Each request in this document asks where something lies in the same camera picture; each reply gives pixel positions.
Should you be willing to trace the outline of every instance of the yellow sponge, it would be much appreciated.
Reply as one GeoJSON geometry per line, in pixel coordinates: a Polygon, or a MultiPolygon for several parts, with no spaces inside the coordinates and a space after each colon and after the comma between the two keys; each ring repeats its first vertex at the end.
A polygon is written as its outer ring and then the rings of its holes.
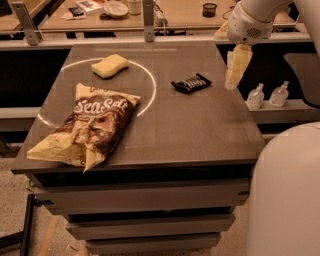
{"type": "Polygon", "coordinates": [[[91,69],[102,78],[114,76],[121,69],[128,67],[129,61],[118,54],[110,55],[102,61],[92,64],[91,69]]]}

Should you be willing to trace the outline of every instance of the floor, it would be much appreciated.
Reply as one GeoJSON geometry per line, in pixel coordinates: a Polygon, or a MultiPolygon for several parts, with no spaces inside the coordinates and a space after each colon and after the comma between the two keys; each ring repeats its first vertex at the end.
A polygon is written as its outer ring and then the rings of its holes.
{"type": "MultiPolygon", "coordinates": [[[[27,197],[29,193],[32,193],[25,186],[26,176],[13,175],[10,171],[19,146],[20,144],[11,144],[7,155],[0,158],[0,237],[23,229],[27,197]]],[[[161,252],[121,254],[121,256],[244,256],[248,202],[237,207],[234,213],[236,221],[229,231],[221,234],[221,240],[216,247],[177,251],[165,251],[165,248],[163,248],[164,251],[161,252]]],[[[29,255],[76,256],[76,253],[71,252],[70,244],[83,246],[85,242],[75,241],[65,230],[65,224],[66,220],[63,217],[51,215],[43,206],[35,207],[29,255]]],[[[12,246],[2,249],[0,255],[18,256],[20,255],[20,248],[19,246],[12,246]]]]}

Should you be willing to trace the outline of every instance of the plate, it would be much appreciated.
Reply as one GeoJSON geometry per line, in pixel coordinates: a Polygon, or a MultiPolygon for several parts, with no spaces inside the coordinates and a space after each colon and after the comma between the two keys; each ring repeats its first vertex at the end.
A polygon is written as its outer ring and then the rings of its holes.
{"type": "Polygon", "coordinates": [[[129,12],[128,6],[120,1],[106,1],[103,7],[114,19],[119,19],[129,12]]]}

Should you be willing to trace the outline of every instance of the small bottle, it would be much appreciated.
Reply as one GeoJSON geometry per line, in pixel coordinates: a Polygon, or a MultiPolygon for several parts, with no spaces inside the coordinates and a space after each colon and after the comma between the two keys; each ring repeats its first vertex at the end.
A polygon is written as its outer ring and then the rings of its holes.
{"type": "Polygon", "coordinates": [[[289,96],[288,88],[288,81],[284,81],[284,83],[273,90],[269,102],[272,106],[275,107],[282,107],[289,96]]]}
{"type": "Polygon", "coordinates": [[[262,101],[264,99],[264,93],[262,91],[263,84],[259,83],[257,88],[252,90],[246,101],[249,109],[259,109],[261,107],[262,101]]]}

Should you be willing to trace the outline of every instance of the drawer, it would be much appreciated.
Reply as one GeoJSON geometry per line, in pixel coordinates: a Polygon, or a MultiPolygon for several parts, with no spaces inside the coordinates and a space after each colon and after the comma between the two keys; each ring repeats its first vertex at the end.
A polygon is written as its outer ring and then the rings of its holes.
{"type": "Polygon", "coordinates": [[[235,220],[233,214],[210,215],[210,210],[119,215],[122,218],[116,214],[115,219],[68,223],[66,229],[77,240],[97,240],[222,232],[235,220]]]}
{"type": "Polygon", "coordinates": [[[198,234],[151,238],[112,239],[87,242],[92,254],[134,253],[179,249],[210,248],[217,245],[220,234],[198,234]]]}
{"type": "Polygon", "coordinates": [[[242,205],[248,179],[50,187],[35,194],[52,214],[157,211],[242,205]]]}

